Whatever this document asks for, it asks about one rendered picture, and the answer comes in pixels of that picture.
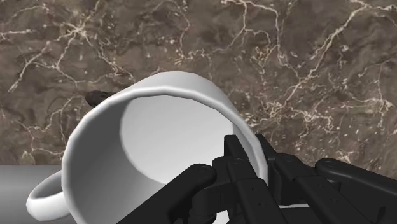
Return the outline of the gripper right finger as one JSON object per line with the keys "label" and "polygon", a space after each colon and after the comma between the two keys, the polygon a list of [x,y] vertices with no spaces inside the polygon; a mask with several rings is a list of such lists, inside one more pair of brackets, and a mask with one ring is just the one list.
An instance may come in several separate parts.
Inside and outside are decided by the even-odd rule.
{"label": "gripper right finger", "polygon": [[298,216],[296,223],[397,224],[397,180],[332,158],[311,167],[257,138],[270,192],[287,216]]}

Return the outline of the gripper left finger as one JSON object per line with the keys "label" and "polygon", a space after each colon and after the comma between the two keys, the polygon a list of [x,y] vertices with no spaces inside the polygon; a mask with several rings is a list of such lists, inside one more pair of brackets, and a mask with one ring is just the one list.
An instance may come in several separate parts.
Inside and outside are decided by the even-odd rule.
{"label": "gripper left finger", "polygon": [[288,224],[235,135],[212,165],[191,165],[117,224],[213,224],[226,210],[227,224]]}

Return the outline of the white mug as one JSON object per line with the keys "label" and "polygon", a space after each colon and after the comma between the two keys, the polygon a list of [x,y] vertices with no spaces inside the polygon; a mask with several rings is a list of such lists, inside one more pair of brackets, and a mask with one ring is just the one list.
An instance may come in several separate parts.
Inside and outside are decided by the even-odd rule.
{"label": "white mug", "polygon": [[116,224],[189,166],[222,156],[229,134],[267,179],[258,138],[222,90],[194,73],[154,74],[81,119],[61,170],[31,191],[27,211],[39,221]]}

